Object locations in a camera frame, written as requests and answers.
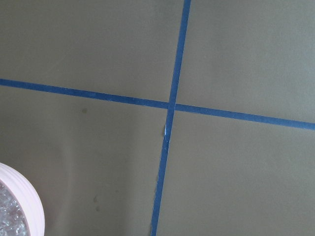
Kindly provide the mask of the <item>pile of ice cubes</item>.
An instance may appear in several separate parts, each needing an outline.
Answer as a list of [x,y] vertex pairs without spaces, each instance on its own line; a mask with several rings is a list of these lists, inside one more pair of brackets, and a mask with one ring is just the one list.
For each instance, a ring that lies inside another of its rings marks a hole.
[[28,236],[22,210],[6,188],[0,183],[0,235],[1,236]]

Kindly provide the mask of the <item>pink bowl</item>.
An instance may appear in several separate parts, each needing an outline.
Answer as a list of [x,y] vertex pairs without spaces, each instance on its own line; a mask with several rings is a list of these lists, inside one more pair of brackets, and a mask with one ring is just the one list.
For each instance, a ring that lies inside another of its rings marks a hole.
[[18,202],[29,236],[43,236],[45,233],[43,205],[32,184],[17,170],[3,163],[0,165],[0,182]]

